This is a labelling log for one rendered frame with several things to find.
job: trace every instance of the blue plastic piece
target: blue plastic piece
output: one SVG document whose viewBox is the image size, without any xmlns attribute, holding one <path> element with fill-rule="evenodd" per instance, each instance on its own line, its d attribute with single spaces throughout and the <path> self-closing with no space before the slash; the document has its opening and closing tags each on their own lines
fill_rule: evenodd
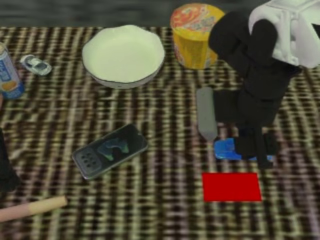
<svg viewBox="0 0 320 240">
<path fill-rule="evenodd" d="M 218 140 L 214 143 L 214 154 L 217 159 L 227 160 L 242 160 L 242 156 L 236 153 L 235 141 L 233 138 L 227 138 L 226 140 Z M 269 161 L 272 160 L 271 155 L 267 156 Z M 252 157 L 249 160 L 256 161 L 256 157 Z"/>
</svg>

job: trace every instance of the striped fabric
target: striped fabric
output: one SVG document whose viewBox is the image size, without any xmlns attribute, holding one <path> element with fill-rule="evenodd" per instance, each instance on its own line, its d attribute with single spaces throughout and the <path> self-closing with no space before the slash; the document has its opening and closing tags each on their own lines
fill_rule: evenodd
<svg viewBox="0 0 320 240">
<path fill-rule="evenodd" d="M 18 61 L 32 53 L 53 71 L 19 69 L 26 93 L 0 112 L 11 162 L 22 179 L 0 195 L 0 208 L 66 195 L 65 208 L 0 224 L 1 240 L 317 240 L 320 239 L 320 68 L 292 80 L 269 129 L 281 145 L 272 170 L 255 162 L 215 160 L 196 127 L 197 88 L 236 89 L 224 62 L 188 70 L 175 60 L 169 28 L 161 73 L 130 90 L 99 85 L 81 49 L 99 28 L 0 28 Z M 134 123 L 148 151 L 102 177 L 83 180 L 71 154 Z M 219 125 L 222 138 L 236 134 Z M 258 172 L 262 203 L 204 203 L 203 172 Z"/>
</svg>

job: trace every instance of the bowl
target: bowl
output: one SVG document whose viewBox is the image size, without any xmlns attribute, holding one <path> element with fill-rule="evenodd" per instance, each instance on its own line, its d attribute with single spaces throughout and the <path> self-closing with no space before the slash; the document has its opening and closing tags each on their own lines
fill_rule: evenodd
<svg viewBox="0 0 320 240">
<path fill-rule="evenodd" d="M 165 59 L 160 38 L 135 25 L 105 28 L 82 48 L 86 71 L 113 89 L 142 86 L 158 74 Z"/>
</svg>

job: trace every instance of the red card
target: red card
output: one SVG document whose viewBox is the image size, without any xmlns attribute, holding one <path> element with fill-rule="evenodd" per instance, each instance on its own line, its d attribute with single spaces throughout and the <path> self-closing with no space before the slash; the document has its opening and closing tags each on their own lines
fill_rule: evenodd
<svg viewBox="0 0 320 240">
<path fill-rule="evenodd" d="M 205 202 L 261 202 L 256 173 L 203 173 Z"/>
</svg>

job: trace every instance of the yellow container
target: yellow container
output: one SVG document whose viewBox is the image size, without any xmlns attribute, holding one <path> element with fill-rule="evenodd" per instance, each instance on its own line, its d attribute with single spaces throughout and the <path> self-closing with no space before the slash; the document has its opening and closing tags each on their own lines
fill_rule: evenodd
<svg viewBox="0 0 320 240">
<path fill-rule="evenodd" d="M 206 69 L 218 58 L 208 46 L 212 27 L 225 13 L 202 3 L 183 5 L 174 10 L 170 25 L 174 53 L 178 62 L 188 69 Z"/>
</svg>

